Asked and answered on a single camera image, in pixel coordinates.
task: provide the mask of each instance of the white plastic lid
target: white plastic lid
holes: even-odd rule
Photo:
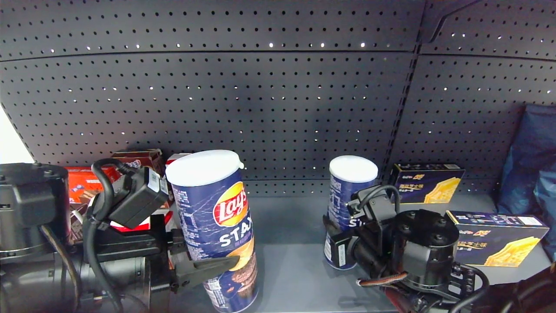
[[[367,183],[378,176],[379,169],[360,156],[341,155],[330,161],[330,174],[350,183]]]
[[[229,150],[207,150],[193,153],[172,162],[166,178],[174,185],[203,186],[218,182],[244,168],[237,153]]]

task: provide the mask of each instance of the pegboard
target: pegboard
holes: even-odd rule
[[[523,106],[554,105],[554,3],[4,1],[0,101],[44,163],[231,149],[248,192],[291,197],[357,154],[488,192]]]
[[[555,86],[555,62],[421,55],[391,162],[457,163],[466,179],[489,180],[488,189],[499,179],[525,104],[555,105]]]
[[[246,179],[385,164],[412,53],[129,53],[3,62],[2,106],[33,157],[89,165],[125,148],[231,149]]]
[[[471,1],[459,1],[462,4]],[[438,19],[455,1],[431,1],[426,18]],[[556,1],[490,0],[445,16],[441,29],[427,29],[421,53],[490,55],[556,60]],[[435,26],[437,21],[429,21]]]
[[[424,0],[3,1],[0,60],[160,51],[413,51]]]

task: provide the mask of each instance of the shelf surface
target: shelf surface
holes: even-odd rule
[[[259,295],[244,312],[396,312],[378,289],[361,288],[356,267],[337,271],[324,260],[322,215],[328,197],[251,197],[256,236]],[[488,195],[455,195],[449,204],[407,204],[401,210],[426,208],[439,213],[491,212]],[[548,267],[541,246],[518,268],[480,267],[491,284],[516,282]],[[202,286],[171,296],[171,312],[216,312]]]

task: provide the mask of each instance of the yellow and black box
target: yellow and black box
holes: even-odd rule
[[[389,183],[402,203],[448,203],[464,173],[455,164],[394,164]]]
[[[537,217],[446,211],[459,230],[455,260],[467,265],[518,267],[547,233]]]

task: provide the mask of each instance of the chip can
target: chip can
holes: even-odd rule
[[[184,156],[166,169],[191,258],[240,256],[237,265],[204,283],[214,307],[235,313],[257,296],[253,223],[241,180],[244,166],[228,150]]]
[[[372,161],[360,156],[342,155],[330,161],[329,169],[330,200],[328,203],[328,217],[342,231],[347,231],[350,227],[362,226],[361,220],[351,218],[347,203],[351,201],[352,194],[374,185],[374,180],[378,175],[378,167]],[[330,251],[333,246],[330,236],[326,234],[324,255],[328,264],[337,270],[353,268],[355,263],[349,262],[347,257],[342,257],[347,251],[346,247],[338,253],[340,256],[340,267],[334,266]]]

